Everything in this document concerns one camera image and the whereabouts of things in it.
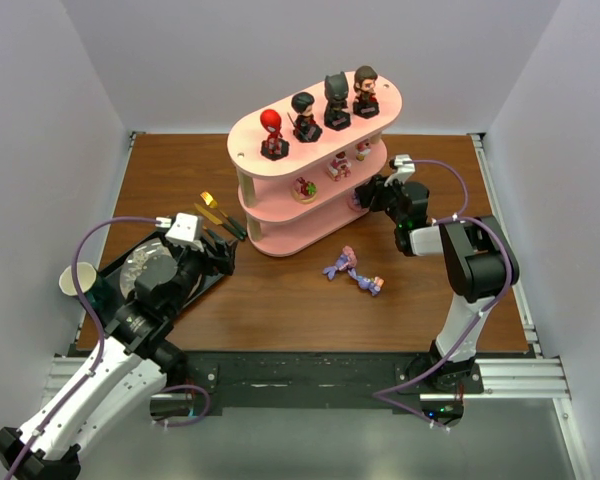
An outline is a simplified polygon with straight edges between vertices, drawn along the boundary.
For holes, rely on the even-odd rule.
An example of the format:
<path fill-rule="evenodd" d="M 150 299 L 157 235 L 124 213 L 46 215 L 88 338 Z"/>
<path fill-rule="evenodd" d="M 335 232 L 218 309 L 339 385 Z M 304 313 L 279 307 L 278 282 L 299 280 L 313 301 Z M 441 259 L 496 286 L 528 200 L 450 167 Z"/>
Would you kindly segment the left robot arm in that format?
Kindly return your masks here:
<path fill-rule="evenodd" d="M 82 459 L 126 414 L 184 383 L 186 356 L 167 336 L 208 278 L 233 273 L 236 247 L 219 236 L 182 242 L 158 233 L 104 277 L 102 339 L 38 413 L 0 430 L 8 478 L 77 478 Z"/>

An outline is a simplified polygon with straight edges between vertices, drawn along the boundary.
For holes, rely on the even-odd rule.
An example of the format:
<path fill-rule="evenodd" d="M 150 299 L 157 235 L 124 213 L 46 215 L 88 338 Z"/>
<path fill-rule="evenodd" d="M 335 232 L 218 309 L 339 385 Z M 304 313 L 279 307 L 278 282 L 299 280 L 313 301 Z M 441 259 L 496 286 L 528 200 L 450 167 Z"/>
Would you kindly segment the black haired red figure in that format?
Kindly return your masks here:
<path fill-rule="evenodd" d="M 292 133 L 301 143 L 315 143 L 322 135 L 322 128 L 313 113 L 314 102 L 314 96 L 306 91 L 291 98 L 291 108 L 296 114 L 296 118 L 292 120 Z"/>

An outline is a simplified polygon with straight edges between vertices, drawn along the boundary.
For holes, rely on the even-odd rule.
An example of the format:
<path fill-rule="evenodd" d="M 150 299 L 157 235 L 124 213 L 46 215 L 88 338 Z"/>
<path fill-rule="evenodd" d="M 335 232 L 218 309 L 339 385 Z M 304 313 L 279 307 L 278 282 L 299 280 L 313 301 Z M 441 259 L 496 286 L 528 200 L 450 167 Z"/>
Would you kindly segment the purple bunny pink cotton candy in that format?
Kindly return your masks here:
<path fill-rule="evenodd" d="M 354 269 L 357 266 L 357 263 L 358 261 L 354 249 L 346 245 L 342 248 L 335 263 L 325 267 L 322 270 L 322 274 L 326 275 L 329 280 L 333 280 L 337 273 Z"/>

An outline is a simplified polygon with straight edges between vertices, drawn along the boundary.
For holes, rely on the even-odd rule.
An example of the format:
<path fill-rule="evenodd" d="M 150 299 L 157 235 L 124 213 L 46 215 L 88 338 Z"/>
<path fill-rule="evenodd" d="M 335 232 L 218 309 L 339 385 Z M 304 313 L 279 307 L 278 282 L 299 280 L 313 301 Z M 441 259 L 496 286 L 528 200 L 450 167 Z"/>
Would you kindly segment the brown haired hero figure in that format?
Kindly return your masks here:
<path fill-rule="evenodd" d="M 368 65 L 360 66 L 354 74 L 353 112 L 362 118 L 369 119 L 379 114 L 379 103 L 375 94 L 378 74 Z"/>

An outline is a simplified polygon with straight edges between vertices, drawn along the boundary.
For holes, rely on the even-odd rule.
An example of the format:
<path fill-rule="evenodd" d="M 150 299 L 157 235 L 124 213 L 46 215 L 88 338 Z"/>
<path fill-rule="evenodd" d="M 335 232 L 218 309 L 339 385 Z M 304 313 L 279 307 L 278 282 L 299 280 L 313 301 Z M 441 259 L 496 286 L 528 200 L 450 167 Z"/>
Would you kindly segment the purple bunny pink donut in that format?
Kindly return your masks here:
<path fill-rule="evenodd" d="M 348 206 L 353 210 L 353 211 L 361 211 L 362 207 L 360 205 L 360 201 L 359 201 L 359 197 L 356 194 L 356 192 L 352 192 L 351 195 L 348 198 Z"/>

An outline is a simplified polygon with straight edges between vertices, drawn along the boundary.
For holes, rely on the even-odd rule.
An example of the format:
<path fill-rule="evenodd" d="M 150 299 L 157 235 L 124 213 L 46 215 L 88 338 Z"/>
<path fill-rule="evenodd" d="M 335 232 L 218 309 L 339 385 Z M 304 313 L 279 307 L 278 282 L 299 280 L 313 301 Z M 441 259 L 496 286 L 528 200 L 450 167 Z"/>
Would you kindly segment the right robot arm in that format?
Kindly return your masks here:
<path fill-rule="evenodd" d="M 490 312 L 519 278 L 519 265 L 496 218 L 428 218 L 429 189 L 373 176 L 355 189 L 360 207 L 384 212 L 395 224 L 399 252 L 408 257 L 444 258 L 453 297 L 445 323 L 427 354 L 405 371 L 409 388 L 427 382 L 446 390 L 471 374 L 477 341 Z"/>

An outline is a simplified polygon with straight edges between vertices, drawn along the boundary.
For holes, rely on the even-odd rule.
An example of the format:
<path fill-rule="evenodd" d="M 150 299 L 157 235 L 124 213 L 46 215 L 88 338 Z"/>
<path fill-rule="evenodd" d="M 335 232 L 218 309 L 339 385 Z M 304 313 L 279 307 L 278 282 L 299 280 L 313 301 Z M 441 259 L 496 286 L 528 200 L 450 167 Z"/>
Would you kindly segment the red spider hero figure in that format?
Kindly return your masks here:
<path fill-rule="evenodd" d="M 276 161 L 289 153 L 289 142 L 283 138 L 281 127 L 282 118 L 276 110 L 265 109 L 260 114 L 260 123 L 267 132 L 267 137 L 261 142 L 261 155 Z"/>

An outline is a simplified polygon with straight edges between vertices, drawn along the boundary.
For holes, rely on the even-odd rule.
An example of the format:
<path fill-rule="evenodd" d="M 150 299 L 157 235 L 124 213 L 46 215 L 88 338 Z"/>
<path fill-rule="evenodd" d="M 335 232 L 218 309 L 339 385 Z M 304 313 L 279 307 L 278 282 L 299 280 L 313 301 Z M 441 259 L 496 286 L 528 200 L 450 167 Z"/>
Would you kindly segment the purple bunny with cake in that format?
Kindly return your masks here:
<path fill-rule="evenodd" d="M 384 280 L 381 277 L 367 277 L 359 274 L 356 269 L 350 269 L 348 273 L 357 282 L 359 288 L 369 291 L 372 296 L 376 296 L 381 292 L 384 285 Z"/>

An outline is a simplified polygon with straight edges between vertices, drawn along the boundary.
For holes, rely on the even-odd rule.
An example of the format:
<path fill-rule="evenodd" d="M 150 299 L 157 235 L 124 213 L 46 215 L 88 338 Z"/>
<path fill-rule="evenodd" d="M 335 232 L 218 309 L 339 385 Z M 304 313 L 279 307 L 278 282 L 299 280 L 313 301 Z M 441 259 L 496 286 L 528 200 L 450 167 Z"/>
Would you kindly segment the pink bear cake square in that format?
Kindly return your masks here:
<path fill-rule="evenodd" d="M 333 181 L 340 181 L 351 175 L 351 163 L 345 151 L 341 151 L 327 165 L 327 173 Z"/>

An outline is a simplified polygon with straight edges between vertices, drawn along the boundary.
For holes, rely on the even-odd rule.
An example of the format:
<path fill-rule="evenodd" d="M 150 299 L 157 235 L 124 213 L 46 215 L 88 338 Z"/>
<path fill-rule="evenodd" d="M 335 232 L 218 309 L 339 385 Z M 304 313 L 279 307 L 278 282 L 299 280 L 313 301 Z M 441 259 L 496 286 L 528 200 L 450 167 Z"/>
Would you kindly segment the ice cream cone bear toy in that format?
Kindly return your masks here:
<path fill-rule="evenodd" d="M 362 141 L 356 145 L 356 160 L 364 161 L 366 156 L 370 153 L 371 146 L 368 140 Z"/>

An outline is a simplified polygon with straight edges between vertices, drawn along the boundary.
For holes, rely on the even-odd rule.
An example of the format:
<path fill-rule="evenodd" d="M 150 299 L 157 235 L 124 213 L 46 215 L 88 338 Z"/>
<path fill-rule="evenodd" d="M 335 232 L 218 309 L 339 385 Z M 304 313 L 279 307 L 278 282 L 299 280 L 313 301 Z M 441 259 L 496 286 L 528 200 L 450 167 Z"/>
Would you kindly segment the dark bat hero figure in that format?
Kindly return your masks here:
<path fill-rule="evenodd" d="M 347 111 L 349 84 L 343 71 L 325 77 L 324 95 L 326 99 L 325 126 L 335 131 L 348 128 L 351 125 L 350 113 Z"/>

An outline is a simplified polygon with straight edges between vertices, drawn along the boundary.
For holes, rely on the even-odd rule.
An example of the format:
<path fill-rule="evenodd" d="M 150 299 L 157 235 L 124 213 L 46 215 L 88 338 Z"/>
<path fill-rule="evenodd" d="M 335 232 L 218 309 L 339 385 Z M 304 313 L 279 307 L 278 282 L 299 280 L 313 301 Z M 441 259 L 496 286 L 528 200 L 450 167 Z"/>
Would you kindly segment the pink bear strawberry tart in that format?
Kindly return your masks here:
<path fill-rule="evenodd" d="M 314 182 L 298 177 L 292 184 L 291 192 L 296 201 L 307 204 L 315 200 L 318 189 Z"/>

